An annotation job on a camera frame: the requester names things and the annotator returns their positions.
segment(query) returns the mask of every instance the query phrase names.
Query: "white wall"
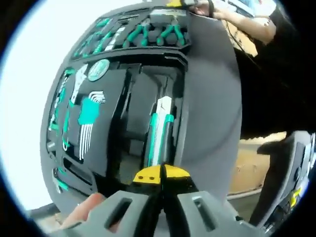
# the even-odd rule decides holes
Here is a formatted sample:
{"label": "white wall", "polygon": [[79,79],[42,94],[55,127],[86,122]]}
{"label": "white wall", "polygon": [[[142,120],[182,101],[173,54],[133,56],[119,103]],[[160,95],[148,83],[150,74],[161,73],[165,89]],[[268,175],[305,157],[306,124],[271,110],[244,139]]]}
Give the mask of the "white wall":
{"label": "white wall", "polygon": [[47,94],[72,45],[100,15],[141,0],[46,0],[20,25],[2,62],[0,152],[5,175],[26,210],[51,203],[40,166]]}

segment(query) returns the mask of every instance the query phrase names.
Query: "logo label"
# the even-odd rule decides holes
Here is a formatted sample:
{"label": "logo label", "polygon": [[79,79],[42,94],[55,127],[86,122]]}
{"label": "logo label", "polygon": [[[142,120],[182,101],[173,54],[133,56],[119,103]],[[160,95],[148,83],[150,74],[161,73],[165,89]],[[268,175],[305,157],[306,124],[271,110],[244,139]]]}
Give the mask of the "logo label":
{"label": "logo label", "polygon": [[89,81],[96,81],[100,79],[109,69],[110,61],[107,59],[101,59],[96,62],[88,73]]}

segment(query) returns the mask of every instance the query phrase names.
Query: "green-handled pliers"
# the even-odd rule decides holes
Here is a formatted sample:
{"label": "green-handled pliers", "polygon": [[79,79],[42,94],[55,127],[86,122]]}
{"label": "green-handled pliers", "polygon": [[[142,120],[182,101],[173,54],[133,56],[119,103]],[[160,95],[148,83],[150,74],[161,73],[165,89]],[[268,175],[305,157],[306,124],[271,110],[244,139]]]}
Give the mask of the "green-handled pliers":
{"label": "green-handled pliers", "polygon": [[178,23],[177,18],[174,18],[171,25],[168,25],[167,28],[161,33],[161,35],[157,38],[157,45],[162,46],[164,44],[164,39],[174,31],[178,38],[178,42],[180,45],[185,44],[185,39],[183,34],[181,33],[181,27]]}
{"label": "green-handled pliers", "polygon": [[142,46],[147,46],[148,45],[148,31],[149,31],[149,25],[150,21],[147,18],[145,21],[143,21],[141,24],[138,24],[136,26],[136,29],[130,33],[126,39],[126,41],[123,44],[123,47],[126,48],[129,46],[131,42],[140,34],[143,33],[143,39],[141,42]]}

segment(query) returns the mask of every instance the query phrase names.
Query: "green round sticker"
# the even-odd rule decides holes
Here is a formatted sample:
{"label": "green round sticker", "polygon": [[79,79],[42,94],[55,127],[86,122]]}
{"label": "green round sticker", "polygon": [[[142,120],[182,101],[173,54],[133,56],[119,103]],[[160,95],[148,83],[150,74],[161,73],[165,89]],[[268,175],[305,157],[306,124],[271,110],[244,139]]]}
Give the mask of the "green round sticker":
{"label": "green round sticker", "polygon": [[96,62],[89,70],[89,81],[96,81],[100,79],[109,69],[110,61],[107,59],[101,59]]}

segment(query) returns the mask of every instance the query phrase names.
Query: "black tool case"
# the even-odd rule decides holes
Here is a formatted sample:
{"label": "black tool case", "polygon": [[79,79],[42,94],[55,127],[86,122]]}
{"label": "black tool case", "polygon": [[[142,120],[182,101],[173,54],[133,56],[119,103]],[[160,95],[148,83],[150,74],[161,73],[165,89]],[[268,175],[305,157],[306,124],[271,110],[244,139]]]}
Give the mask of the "black tool case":
{"label": "black tool case", "polygon": [[[174,15],[185,44],[179,46],[175,33],[171,33],[163,46],[157,46],[157,37],[171,24]],[[148,45],[141,45],[140,34],[127,48],[123,47],[128,35],[145,19],[150,20]],[[100,18],[94,23],[72,53],[57,86],[53,100],[56,103],[52,104],[49,116],[50,120],[52,116],[56,117],[58,129],[47,129],[47,152],[66,174],[61,176],[65,182],[87,194],[98,191],[109,196],[124,189],[124,185],[129,184],[144,166],[151,116],[156,111],[157,100],[163,96],[172,98],[171,157],[175,157],[177,149],[183,149],[183,143],[178,143],[178,140],[181,126],[186,127],[182,124],[182,109],[188,65],[185,55],[190,43],[185,11],[145,8]],[[87,74],[102,59],[109,60],[109,69],[99,80],[91,82],[86,79],[82,83],[69,114],[70,146],[64,151],[62,129],[76,71],[87,64]],[[89,149],[84,159],[79,159],[80,110],[83,99],[95,90],[104,92],[106,102],[100,105],[99,116],[93,124]]]}

